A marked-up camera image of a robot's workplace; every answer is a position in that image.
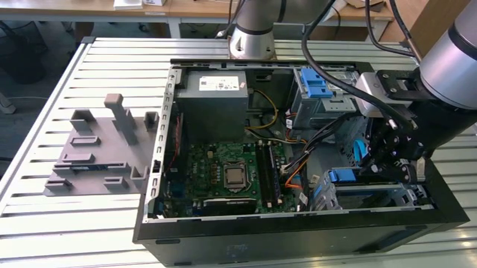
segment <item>green circuit board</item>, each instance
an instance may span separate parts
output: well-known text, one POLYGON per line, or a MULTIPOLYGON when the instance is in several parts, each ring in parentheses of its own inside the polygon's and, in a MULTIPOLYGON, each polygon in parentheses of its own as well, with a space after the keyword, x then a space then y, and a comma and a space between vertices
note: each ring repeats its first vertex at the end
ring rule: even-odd
MULTIPOLYGON (((286 163, 285 150, 281 143, 271 146, 273 156, 278 166, 286 163)), ((255 213, 290 212, 294 207, 294 197, 282 196, 282 204, 267 208, 262 205, 259 171, 257 168, 254 143, 211 143, 194 144, 189 150, 187 180, 185 182, 185 199, 175 200, 179 217, 193 216, 187 200, 214 198, 254 198, 255 213), (246 170, 247 183, 242 189, 229 189, 225 180, 227 167, 241 166, 246 170)))

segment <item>white box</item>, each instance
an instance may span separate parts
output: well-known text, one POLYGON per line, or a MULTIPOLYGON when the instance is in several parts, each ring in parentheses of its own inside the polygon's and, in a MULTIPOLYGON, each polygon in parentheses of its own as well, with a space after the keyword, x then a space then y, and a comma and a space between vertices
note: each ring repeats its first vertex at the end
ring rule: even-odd
POLYGON ((167 0, 143 0, 144 4, 151 4, 154 6, 162 6, 164 5, 167 0))
POLYGON ((114 0, 114 10, 142 9, 143 3, 140 0, 114 0))

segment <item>orange wire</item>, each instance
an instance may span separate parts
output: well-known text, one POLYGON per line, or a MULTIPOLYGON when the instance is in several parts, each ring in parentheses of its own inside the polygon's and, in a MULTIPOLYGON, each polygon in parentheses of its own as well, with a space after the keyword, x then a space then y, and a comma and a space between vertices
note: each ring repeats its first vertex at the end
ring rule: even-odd
POLYGON ((297 142, 297 140, 293 140, 289 138, 289 133, 290 133, 290 128, 286 130, 285 132, 285 138, 286 138, 286 141, 289 142, 297 142))
POLYGON ((285 187, 289 187, 289 188, 301 188, 299 185, 295 185, 295 184, 290 184, 290 181, 293 179, 293 177, 297 175, 298 171, 302 169, 302 167, 305 166, 307 162, 307 159, 303 161, 303 163, 301 163, 301 165, 298 166, 297 170, 294 171, 294 173, 291 173, 291 176, 290 178, 286 180, 285 182, 285 187))

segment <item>yellow wire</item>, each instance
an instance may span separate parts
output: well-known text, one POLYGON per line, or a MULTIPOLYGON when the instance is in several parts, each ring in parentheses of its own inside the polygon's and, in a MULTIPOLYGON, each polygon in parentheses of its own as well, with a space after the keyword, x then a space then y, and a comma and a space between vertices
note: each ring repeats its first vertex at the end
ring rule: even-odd
POLYGON ((274 107, 275 115, 274 115, 274 119, 271 120, 270 123, 267 123, 267 124, 263 125, 263 126, 246 127, 247 130, 261 130, 261 129, 263 129, 263 128, 267 128, 269 126, 271 126, 271 125, 275 123, 277 118, 278 118, 278 110, 277 110, 275 103, 273 102, 273 100, 269 98, 269 96, 267 96, 263 92, 261 92, 261 91, 257 90, 257 89, 255 89, 254 91, 257 91, 258 93, 261 93, 262 96, 267 99, 267 101, 270 102, 271 106, 274 107))

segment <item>blue plastic tab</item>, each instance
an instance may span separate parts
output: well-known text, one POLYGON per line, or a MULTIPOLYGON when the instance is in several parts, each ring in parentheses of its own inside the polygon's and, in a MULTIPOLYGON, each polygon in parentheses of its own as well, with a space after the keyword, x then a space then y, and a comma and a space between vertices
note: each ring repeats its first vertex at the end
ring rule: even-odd
POLYGON ((361 159, 366 156, 366 145, 362 140, 356 140, 353 143, 353 154, 356 155, 356 162, 358 163, 361 159))
POLYGON ((357 177, 352 169, 334 169, 333 172, 337 175, 340 182, 357 181, 357 177))
POLYGON ((332 180, 333 183, 334 183, 336 181, 338 181, 338 178, 337 178, 337 175, 334 174, 334 171, 330 171, 330 172, 329 172, 329 175, 330 175, 330 180, 332 180))
POLYGON ((310 98, 332 98, 333 92, 328 89, 323 78, 311 68, 301 69, 301 80, 310 98))

